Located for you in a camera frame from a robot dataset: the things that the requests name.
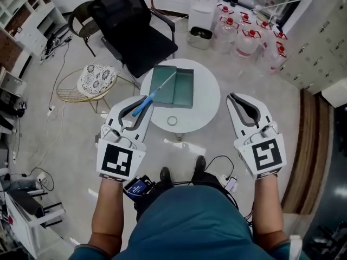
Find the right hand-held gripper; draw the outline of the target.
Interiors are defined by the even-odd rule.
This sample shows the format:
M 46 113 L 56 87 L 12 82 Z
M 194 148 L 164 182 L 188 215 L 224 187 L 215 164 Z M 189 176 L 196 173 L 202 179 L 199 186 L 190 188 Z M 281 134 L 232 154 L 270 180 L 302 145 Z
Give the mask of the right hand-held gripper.
M 277 123 L 267 106 L 252 96 L 240 93 L 228 94 L 226 103 L 239 138 L 234 141 L 234 147 L 252 178 L 257 180 L 277 174 L 287 164 L 284 138 L 278 133 Z M 239 106 L 252 121 L 244 119 Z M 257 128 L 262 129 L 246 136 L 250 129 Z

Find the green box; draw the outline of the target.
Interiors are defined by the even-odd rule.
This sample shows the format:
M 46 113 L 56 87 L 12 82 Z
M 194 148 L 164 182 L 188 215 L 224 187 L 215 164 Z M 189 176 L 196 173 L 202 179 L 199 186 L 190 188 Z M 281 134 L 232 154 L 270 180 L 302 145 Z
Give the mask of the green box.
M 152 94 L 157 90 L 172 74 L 174 74 L 173 77 L 153 97 L 154 105 L 165 108 L 191 109 L 194 101 L 193 69 L 154 66 L 149 93 Z

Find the person's right forearm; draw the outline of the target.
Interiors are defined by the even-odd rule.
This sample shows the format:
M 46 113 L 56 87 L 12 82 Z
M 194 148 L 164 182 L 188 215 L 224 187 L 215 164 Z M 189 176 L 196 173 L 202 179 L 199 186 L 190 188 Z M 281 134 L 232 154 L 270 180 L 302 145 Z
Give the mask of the person's right forearm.
M 265 251 L 288 240 L 284 233 L 278 180 L 274 175 L 255 181 L 252 222 L 254 241 Z

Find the person's left forearm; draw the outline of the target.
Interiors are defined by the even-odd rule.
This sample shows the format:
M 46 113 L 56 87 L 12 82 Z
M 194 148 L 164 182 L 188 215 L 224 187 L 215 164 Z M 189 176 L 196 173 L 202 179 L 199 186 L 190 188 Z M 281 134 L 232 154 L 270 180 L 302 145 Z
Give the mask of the person's left forearm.
M 123 185 L 102 179 L 88 243 L 114 257 L 121 250 L 123 229 Z

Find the wooden steps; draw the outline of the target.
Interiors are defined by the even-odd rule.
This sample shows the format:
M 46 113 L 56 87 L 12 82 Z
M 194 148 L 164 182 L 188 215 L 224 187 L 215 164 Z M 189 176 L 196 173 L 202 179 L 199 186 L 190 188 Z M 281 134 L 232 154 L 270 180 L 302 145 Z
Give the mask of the wooden steps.
M 310 215 L 323 182 L 329 146 L 330 111 L 321 97 L 300 91 L 298 143 L 281 206 L 284 213 Z

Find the person's black shoe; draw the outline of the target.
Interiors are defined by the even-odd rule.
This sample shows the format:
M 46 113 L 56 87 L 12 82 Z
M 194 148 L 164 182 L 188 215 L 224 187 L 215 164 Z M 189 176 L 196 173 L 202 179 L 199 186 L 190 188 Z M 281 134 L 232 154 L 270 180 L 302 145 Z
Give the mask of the person's black shoe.
M 171 173 L 168 167 L 162 167 L 159 177 L 160 177 L 160 181 L 163 183 L 166 183 L 166 184 L 172 183 Z
M 206 168 L 206 159 L 203 155 L 199 155 L 195 160 L 195 167 L 193 176 L 204 173 Z

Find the smartphone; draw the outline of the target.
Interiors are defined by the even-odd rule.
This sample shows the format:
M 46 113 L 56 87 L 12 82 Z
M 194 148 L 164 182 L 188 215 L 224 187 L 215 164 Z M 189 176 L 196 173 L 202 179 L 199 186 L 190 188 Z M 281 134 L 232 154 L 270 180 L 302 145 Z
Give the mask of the smartphone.
M 230 180 L 227 182 L 225 189 L 229 192 L 235 192 L 237 189 L 238 183 L 237 179 L 234 177 L 231 177 Z

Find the person's right black shoe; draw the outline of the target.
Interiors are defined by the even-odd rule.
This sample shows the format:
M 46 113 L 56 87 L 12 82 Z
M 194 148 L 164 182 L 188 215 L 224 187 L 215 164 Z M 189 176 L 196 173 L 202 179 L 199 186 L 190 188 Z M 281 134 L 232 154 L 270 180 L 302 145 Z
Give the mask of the person's right black shoe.
M 204 173 L 206 168 L 206 159 L 203 155 L 199 155 L 195 160 L 195 167 L 193 176 Z

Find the person's black trousers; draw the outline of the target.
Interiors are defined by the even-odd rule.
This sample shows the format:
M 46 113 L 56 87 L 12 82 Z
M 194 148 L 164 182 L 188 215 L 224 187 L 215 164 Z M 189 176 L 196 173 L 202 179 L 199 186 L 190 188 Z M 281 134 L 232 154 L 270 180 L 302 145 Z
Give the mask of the person's black trousers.
M 225 193 L 222 185 L 218 179 L 207 172 L 194 173 L 191 179 L 194 185 L 204 185 L 216 188 L 217 190 Z M 161 179 L 160 182 L 156 183 L 155 186 L 150 190 L 149 193 L 138 198 L 134 203 L 134 209 L 137 211 L 136 221 L 139 221 L 142 214 L 146 209 L 165 191 L 172 188 L 174 185 L 171 181 L 170 175 L 166 176 L 166 179 Z

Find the cluster of clear water jugs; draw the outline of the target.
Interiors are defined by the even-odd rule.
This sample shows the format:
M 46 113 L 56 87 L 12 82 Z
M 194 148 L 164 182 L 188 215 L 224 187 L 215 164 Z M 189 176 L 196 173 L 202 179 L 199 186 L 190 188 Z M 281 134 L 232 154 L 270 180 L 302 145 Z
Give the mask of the cluster of clear water jugs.
M 273 73 L 288 59 L 287 36 L 275 29 L 276 19 L 261 19 L 256 5 L 249 12 L 236 12 L 231 7 L 217 4 L 212 21 L 213 48 L 242 59 L 254 59 L 260 69 Z

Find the white cabinet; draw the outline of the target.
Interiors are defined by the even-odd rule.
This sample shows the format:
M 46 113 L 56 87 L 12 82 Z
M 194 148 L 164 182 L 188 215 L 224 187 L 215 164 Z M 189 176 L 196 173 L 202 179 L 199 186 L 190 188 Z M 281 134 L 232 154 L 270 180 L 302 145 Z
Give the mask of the white cabinet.
M 347 104 L 347 78 L 322 90 L 322 96 L 334 108 Z

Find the dark round-back chair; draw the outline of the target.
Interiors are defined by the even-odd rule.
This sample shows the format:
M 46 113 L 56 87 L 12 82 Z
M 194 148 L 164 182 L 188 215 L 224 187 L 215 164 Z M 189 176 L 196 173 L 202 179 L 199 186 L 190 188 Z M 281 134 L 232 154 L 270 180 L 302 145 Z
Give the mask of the dark round-back chair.
M 92 2 L 93 1 L 83 2 L 72 11 L 72 13 L 69 15 L 68 27 L 74 35 L 83 39 L 86 47 L 90 50 L 92 55 L 96 57 L 94 51 L 88 44 L 89 38 L 100 30 L 96 21 L 92 18 L 91 14 L 88 12 L 88 6 L 91 5 Z M 74 28 L 75 20 L 77 20 L 81 25 L 81 28 L 79 31 L 76 31 Z

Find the white water dispenser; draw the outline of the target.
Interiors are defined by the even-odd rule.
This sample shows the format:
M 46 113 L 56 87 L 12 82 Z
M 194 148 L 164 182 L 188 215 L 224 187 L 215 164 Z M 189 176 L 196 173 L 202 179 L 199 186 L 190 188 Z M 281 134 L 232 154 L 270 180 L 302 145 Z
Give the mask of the white water dispenser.
M 217 0 L 190 0 L 188 16 L 188 44 L 207 50 L 213 38 L 211 31 Z

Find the white shelf unit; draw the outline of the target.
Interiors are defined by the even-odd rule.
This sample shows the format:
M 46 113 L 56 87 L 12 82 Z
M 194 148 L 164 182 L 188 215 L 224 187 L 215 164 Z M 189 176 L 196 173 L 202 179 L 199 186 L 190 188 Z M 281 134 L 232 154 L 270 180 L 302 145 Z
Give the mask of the white shelf unit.
M 36 56 L 47 44 L 49 27 L 66 23 L 51 0 L 0 0 L 0 29 Z

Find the white side table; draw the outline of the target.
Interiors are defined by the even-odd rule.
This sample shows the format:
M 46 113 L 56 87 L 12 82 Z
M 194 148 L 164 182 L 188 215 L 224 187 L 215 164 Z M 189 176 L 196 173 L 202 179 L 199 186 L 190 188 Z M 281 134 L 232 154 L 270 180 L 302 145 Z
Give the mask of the white side table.
M 43 189 L 4 192 L 10 228 L 15 238 L 34 259 L 38 259 L 61 240 L 52 230 L 52 226 L 62 222 L 66 210 L 61 202 L 43 206 L 39 200 L 47 194 Z

